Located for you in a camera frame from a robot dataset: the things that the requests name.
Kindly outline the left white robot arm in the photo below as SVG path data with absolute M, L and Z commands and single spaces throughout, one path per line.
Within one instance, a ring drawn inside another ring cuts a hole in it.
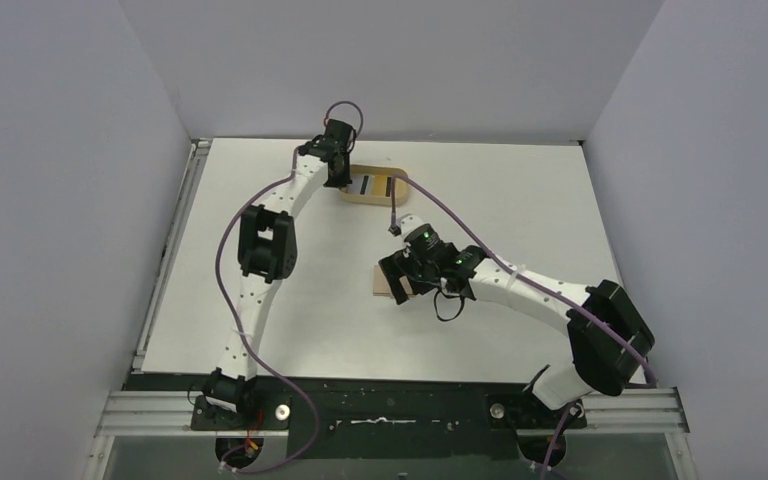
M 325 119 L 322 134 L 294 149 L 288 176 L 262 188 L 232 217 L 229 225 L 239 231 L 241 292 L 236 300 L 225 287 L 220 293 L 231 309 L 235 338 L 205 382 L 204 404 L 197 410 L 223 429 L 258 428 L 271 411 L 257 388 L 257 375 L 262 368 L 276 371 L 259 349 L 277 291 L 298 260 L 295 219 L 318 188 L 350 183 L 357 136 L 350 124 Z

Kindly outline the beige leather card holder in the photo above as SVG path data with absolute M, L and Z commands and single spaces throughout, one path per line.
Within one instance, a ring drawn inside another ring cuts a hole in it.
M 372 294 L 376 297 L 388 297 L 401 305 L 420 294 L 423 285 L 407 272 L 386 272 L 380 265 L 373 269 Z

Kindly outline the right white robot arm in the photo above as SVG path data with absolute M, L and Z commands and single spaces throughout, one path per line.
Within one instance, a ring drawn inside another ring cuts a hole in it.
M 568 340 L 570 361 L 542 368 L 524 389 L 550 410 L 592 392 L 620 395 L 655 344 L 627 292 L 614 281 L 568 283 L 507 263 L 479 245 L 459 249 L 414 216 L 400 219 L 389 232 L 402 246 L 378 266 L 396 303 L 432 292 L 461 306 L 497 304 Z

